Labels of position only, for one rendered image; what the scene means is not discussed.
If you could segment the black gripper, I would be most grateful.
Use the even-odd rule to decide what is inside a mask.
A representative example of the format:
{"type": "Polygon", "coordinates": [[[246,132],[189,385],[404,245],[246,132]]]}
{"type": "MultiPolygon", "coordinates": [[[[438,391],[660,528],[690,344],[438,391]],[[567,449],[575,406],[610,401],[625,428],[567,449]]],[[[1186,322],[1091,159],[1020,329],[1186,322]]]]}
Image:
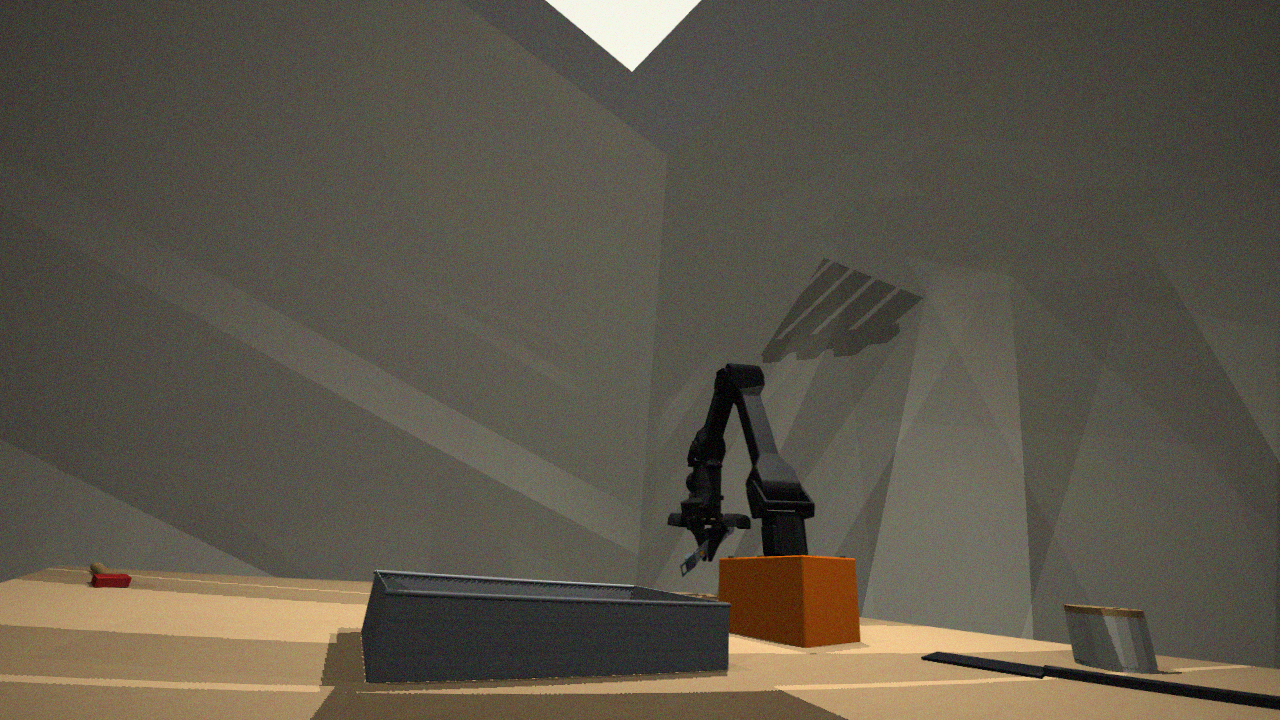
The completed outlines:
{"type": "Polygon", "coordinates": [[[695,516],[684,518],[682,512],[671,512],[668,518],[668,525],[687,527],[689,530],[692,530],[692,534],[695,536],[699,547],[704,544],[709,537],[708,552],[705,553],[707,556],[701,559],[703,562],[707,562],[707,557],[708,561],[712,561],[712,559],[716,555],[716,550],[721,544],[724,533],[730,533],[730,530],[727,530],[727,527],[736,527],[737,529],[751,529],[750,519],[746,515],[721,512],[721,500],[724,500],[724,495],[721,495],[721,489],[698,489],[695,497],[703,496],[703,493],[707,492],[708,495],[712,495],[714,498],[716,509],[713,509],[713,511],[710,511],[709,514],[705,512],[700,518],[695,516]],[[710,518],[716,518],[716,520],[710,518]],[[705,529],[705,525],[712,525],[712,528],[705,529]]]}

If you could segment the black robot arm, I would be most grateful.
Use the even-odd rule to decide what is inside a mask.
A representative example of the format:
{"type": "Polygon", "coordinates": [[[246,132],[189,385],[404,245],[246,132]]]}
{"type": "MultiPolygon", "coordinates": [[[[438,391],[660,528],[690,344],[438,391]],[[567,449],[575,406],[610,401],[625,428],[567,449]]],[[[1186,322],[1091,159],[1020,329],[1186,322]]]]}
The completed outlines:
{"type": "Polygon", "coordinates": [[[728,363],[716,372],[714,395],[705,425],[689,448],[686,486],[691,492],[681,502],[684,518],[700,518],[716,509],[712,495],[695,497],[698,489],[721,489],[721,468],[726,454],[724,428],[736,404],[742,432],[753,461],[748,503],[753,519],[762,518],[764,556],[808,556],[805,519],[814,518],[815,502],[800,484],[794,468],[782,460],[774,446],[771,424],[762,404],[765,386],[760,366],[728,363]],[[695,457],[698,461],[695,461],[695,457]],[[767,510],[788,510],[767,511],[767,510]]]}

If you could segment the dark grey spatula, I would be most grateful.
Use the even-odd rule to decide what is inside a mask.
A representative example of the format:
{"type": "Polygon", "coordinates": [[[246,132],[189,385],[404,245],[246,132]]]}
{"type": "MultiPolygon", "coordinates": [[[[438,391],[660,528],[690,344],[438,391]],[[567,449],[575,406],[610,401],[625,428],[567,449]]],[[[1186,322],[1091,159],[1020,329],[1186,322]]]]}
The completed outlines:
{"type": "Polygon", "coordinates": [[[1185,696],[1189,698],[1212,700],[1216,702],[1221,701],[1230,705],[1231,703],[1248,705],[1252,707],[1257,706],[1261,708],[1280,710],[1280,696],[1276,694],[1271,696],[1271,694],[1257,694],[1252,692],[1247,693],[1243,691],[1228,691],[1213,687],[1210,688],[1204,685],[1189,685],[1175,682],[1149,680],[1146,678],[1120,676],[1110,673],[1108,674],[1094,673],[1094,671],[1091,673],[1079,669],[1069,669],[1059,666],[1053,667],[1048,665],[1044,665],[1044,667],[1037,665],[1030,666],[1027,664],[1016,664],[1016,662],[1011,664],[995,659],[980,659],[980,657],[974,657],[968,655],[964,656],[948,652],[929,653],[923,656],[922,660],[923,661],[929,660],[933,662],[948,664],[948,665],[954,664],[963,667],[977,667],[992,673],[995,671],[1007,673],[1011,675],[1021,675],[1021,676],[1041,678],[1041,679],[1043,676],[1053,676],[1073,682],[1087,682],[1101,685],[1115,685],[1120,688],[1125,687],[1134,691],[1158,692],[1162,694],[1176,694],[1176,696],[1185,696]]]}

